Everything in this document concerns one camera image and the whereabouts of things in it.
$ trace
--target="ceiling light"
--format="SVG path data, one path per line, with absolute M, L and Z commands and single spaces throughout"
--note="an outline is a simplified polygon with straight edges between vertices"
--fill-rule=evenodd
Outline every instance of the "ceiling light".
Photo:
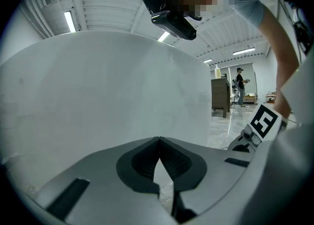
M 67 23 L 68 23 L 70 31 L 71 32 L 76 32 L 71 12 L 70 11 L 65 12 L 64 16 L 65 16 L 65 19 L 67 20 Z
M 168 33 L 168 32 L 165 32 L 165 33 L 158 39 L 158 42 L 162 42 L 168 35 L 169 35 L 169 33 Z
M 241 50 L 241 51 L 234 52 L 234 55 L 238 55 L 238 54 L 242 54 L 242 53 L 250 52 L 250 51 L 254 51 L 254 50 L 255 50 L 255 48 L 250 48 L 247 50 Z

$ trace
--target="vr headset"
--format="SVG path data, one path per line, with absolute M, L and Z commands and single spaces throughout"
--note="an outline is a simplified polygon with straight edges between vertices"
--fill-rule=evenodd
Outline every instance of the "vr headset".
M 148 11 L 151 14 L 152 23 L 164 31 L 170 33 L 174 37 L 186 40 L 194 40 L 196 38 L 195 28 L 185 19 L 189 16 L 196 21 L 202 18 L 195 15 L 194 12 L 184 14 L 178 10 L 178 5 L 167 6 L 167 0 L 143 0 Z

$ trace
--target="ceiling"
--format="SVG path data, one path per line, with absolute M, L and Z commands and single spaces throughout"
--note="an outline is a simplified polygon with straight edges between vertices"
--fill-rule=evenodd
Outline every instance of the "ceiling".
M 277 0 L 261 0 L 275 15 Z M 23 0 L 21 9 L 44 38 L 69 33 L 64 12 L 71 11 L 77 31 L 106 30 L 141 35 L 158 40 L 163 30 L 153 25 L 142 0 Z M 200 60 L 212 59 L 210 65 L 235 58 L 233 52 L 255 47 L 254 52 L 237 55 L 265 56 L 269 43 L 253 26 L 233 10 L 209 12 L 197 22 L 193 41 L 168 36 L 164 42 Z

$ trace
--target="white bottle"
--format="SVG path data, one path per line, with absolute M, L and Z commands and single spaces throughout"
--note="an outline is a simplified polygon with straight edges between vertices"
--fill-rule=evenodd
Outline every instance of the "white bottle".
M 216 64 L 216 68 L 215 68 L 215 77 L 216 78 L 221 78 L 220 69 L 218 68 L 217 64 Z

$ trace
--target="white curved panel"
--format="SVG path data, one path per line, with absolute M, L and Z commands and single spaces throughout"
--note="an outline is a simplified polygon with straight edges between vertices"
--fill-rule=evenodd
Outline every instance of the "white curved panel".
M 11 173 L 23 190 L 133 140 L 208 142 L 209 67 L 164 43 L 104 31 L 59 35 L 14 55 L 0 76 L 1 149 L 15 154 Z

